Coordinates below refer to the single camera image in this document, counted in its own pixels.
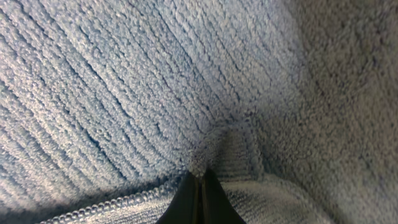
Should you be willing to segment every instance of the gray fabric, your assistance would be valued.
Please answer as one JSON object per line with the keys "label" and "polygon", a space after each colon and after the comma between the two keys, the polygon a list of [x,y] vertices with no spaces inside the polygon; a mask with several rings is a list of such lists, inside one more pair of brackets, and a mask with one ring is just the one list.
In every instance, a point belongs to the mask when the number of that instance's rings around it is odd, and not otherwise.
{"label": "gray fabric", "polygon": [[0,9],[1,222],[39,222],[203,168],[193,149],[248,116],[257,140],[241,146],[256,145],[265,172],[335,222],[398,220],[397,1]]}

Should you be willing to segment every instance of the terry cloth fabric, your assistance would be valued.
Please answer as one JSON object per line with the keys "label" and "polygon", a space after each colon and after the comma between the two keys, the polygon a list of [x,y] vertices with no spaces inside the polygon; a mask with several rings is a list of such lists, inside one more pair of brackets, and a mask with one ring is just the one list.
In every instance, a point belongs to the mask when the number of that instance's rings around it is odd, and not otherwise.
{"label": "terry cloth fabric", "polygon": [[218,166],[253,222],[272,177],[301,217],[396,223],[397,37],[395,0],[0,0],[0,222],[167,185],[156,217]]}

